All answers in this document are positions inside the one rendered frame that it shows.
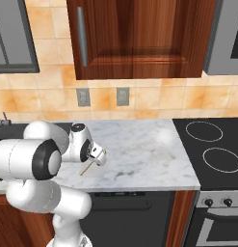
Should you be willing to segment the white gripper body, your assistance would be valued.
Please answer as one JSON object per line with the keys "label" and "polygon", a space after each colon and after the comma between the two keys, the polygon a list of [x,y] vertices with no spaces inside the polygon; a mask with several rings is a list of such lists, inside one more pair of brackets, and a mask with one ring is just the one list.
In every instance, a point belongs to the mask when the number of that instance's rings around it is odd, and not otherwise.
{"label": "white gripper body", "polygon": [[100,146],[96,146],[93,149],[93,155],[94,155],[95,163],[98,166],[103,166],[106,163],[107,161],[106,151]]}

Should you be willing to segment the wooden dish brush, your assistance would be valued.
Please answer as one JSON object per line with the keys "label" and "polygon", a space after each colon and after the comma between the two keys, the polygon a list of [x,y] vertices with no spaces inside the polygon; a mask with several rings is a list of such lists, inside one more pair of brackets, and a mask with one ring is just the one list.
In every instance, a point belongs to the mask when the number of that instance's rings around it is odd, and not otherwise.
{"label": "wooden dish brush", "polygon": [[83,170],[79,173],[80,176],[83,176],[90,168],[93,164],[95,163],[95,159],[94,159],[94,155],[93,155],[93,150],[89,151],[87,153],[87,157],[89,160],[89,163],[83,168]]}

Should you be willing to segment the black dishwasher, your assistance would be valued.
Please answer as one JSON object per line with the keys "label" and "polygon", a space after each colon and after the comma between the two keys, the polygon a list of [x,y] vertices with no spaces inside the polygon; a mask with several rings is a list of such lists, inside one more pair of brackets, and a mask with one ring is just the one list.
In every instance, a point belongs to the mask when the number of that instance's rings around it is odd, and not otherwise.
{"label": "black dishwasher", "polygon": [[165,247],[174,193],[91,193],[93,205],[80,221],[93,247]]}

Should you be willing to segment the black hob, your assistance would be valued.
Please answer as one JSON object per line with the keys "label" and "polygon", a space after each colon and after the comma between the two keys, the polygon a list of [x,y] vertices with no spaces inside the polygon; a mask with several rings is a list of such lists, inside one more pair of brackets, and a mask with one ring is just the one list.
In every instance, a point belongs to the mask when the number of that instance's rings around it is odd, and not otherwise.
{"label": "black hob", "polygon": [[201,190],[238,190],[238,118],[172,121]]}

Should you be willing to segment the wooden side panel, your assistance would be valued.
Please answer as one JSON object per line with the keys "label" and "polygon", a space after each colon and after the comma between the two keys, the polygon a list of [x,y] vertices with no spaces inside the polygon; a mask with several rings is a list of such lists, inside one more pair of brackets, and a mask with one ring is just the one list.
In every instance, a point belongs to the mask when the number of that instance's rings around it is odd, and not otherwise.
{"label": "wooden side panel", "polygon": [[195,190],[175,192],[165,247],[181,247],[196,194]]}

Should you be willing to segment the grey tap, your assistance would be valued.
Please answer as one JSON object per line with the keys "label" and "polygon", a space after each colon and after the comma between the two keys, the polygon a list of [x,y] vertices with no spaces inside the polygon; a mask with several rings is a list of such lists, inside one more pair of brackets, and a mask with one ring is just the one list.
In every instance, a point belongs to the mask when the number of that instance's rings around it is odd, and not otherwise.
{"label": "grey tap", "polygon": [[12,121],[7,119],[6,113],[3,113],[4,119],[0,120],[0,128],[2,126],[11,125]]}

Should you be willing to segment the wooden base cupboard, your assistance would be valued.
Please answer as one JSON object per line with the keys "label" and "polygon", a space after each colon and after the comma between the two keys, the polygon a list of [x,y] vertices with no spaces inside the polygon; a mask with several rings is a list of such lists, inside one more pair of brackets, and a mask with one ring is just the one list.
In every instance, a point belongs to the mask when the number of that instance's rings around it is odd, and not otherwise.
{"label": "wooden base cupboard", "polygon": [[52,218],[14,208],[0,195],[0,247],[46,247],[54,237]]}

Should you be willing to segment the dark wooden cupboard door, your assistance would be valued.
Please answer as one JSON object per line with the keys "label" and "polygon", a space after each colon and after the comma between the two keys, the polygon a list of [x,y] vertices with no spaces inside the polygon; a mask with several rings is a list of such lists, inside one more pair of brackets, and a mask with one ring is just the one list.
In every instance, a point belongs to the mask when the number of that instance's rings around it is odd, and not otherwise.
{"label": "dark wooden cupboard door", "polygon": [[[186,78],[202,74],[217,0],[66,0],[79,80]],[[88,66],[82,65],[82,8]]]}

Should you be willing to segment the steel oven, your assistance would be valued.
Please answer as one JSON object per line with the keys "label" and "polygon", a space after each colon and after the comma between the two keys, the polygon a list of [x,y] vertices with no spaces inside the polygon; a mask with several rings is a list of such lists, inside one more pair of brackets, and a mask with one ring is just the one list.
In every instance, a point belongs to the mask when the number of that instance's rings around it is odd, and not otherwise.
{"label": "steel oven", "polygon": [[184,247],[238,247],[238,190],[199,193]]}

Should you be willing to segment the grey microwave oven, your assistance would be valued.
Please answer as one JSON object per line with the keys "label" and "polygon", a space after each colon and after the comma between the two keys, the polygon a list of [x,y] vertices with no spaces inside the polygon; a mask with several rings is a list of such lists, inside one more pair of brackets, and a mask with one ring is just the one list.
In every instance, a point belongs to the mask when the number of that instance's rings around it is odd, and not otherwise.
{"label": "grey microwave oven", "polygon": [[238,0],[217,0],[203,70],[238,75]]}

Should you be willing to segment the grey wall socket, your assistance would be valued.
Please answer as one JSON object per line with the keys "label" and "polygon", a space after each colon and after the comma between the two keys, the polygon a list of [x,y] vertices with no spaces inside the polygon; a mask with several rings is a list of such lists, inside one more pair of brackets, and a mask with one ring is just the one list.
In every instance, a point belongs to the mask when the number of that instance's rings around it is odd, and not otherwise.
{"label": "grey wall socket", "polygon": [[88,88],[77,89],[76,94],[79,107],[88,107],[91,105],[90,90]]}
{"label": "grey wall socket", "polygon": [[129,105],[129,89],[117,88],[117,106]]}

